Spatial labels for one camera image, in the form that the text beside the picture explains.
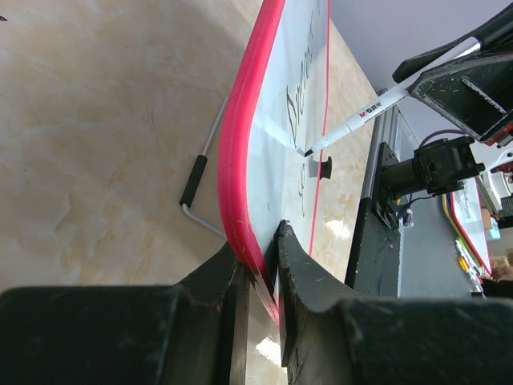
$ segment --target purple wire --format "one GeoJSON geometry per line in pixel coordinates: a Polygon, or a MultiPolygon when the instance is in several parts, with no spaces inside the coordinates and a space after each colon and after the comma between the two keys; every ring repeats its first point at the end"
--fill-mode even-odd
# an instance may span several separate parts
{"type": "MultiPolygon", "coordinates": [[[[465,135],[465,132],[462,130],[457,130],[457,129],[447,129],[447,130],[435,131],[435,132],[429,134],[428,136],[426,136],[424,138],[424,140],[422,142],[420,142],[420,145],[418,147],[419,148],[422,147],[424,144],[426,144],[430,139],[433,139],[435,136],[443,135],[443,134],[463,134],[463,135],[465,135]]],[[[414,197],[414,194],[410,194],[410,199],[408,199],[408,202],[411,202],[413,197],[414,197]]]]}

